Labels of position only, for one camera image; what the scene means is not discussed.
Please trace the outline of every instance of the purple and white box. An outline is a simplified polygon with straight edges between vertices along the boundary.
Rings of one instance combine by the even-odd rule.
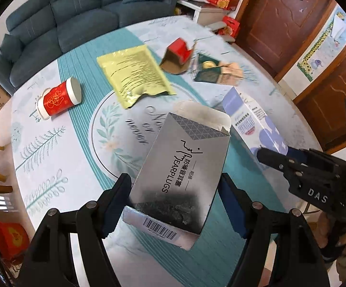
[[[278,129],[256,100],[232,88],[223,98],[222,106],[254,156],[262,147],[287,154],[288,147]]]

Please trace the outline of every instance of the giraffe wall sticker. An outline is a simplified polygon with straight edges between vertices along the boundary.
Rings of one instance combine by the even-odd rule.
[[[304,55],[298,68],[310,82],[316,79],[346,45],[346,13],[337,5]]]

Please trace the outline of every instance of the table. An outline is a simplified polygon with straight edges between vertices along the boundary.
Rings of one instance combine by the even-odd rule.
[[[193,21],[201,26],[207,26],[219,22],[229,13],[229,11],[205,2],[177,0],[177,3],[194,10],[195,14]]]
[[[103,189],[128,172],[135,178],[166,114],[179,100],[192,99],[216,109],[230,86],[194,82],[196,64],[182,75],[167,74],[176,96],[144,97],[131,109],[119,106],[96,58],[147,44],[159,63],[166,47],[178,37],[195,53],[236,61],[244,79],[238,88],[255,98],[269,114],[288,145],[320,146],[295,105],[279,86],[260,73],[219,36],[184,16],[142,22],[122,28],[65,53],[25,83],[12,104],[12,148],[20,192],[35,229],[49,208],[61,212],[96,200]],[[83,101],[68,112],[41,121],[35,102],[44,89],[75,76]],[[289,210],[296,198],[279,181],[271,184],[241,140],[232,137],[224,165],[236,185],[251,199],[274,210]],[[122,286],[225,286],[241,254],[244,240],[235,234],[218,195],[206,225],[190,251],[160,241],[119,221],[104,240]],[[88,286],[77,237],[72,250],[81,286]]]

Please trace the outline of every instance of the red box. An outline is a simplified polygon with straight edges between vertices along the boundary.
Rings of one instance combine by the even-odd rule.
[[[240,23],[236,21],[234,18],[231,18],[229,16],[224,16],[222,18],[222,21],[227,24],[225,28],[222,28],[218,30],[217,34],[220,35],[229,35],[232,38],[235,38],[240,30]]]
[[[240,0],[208,0],[211,4],[216,5],[228,11],[235,11]]]

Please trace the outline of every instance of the sofa armrest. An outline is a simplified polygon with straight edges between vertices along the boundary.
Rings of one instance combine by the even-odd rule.
[[[11,96],[15,93],[16,89],[12,86],[10,81],[10,74],[13,63],[8,61],[0,54],[0,85],[4,88]]]
[[[162,2],[169,4],[172,15],[174,14],[174,8],[176,7],[177,0],[162,0]]]

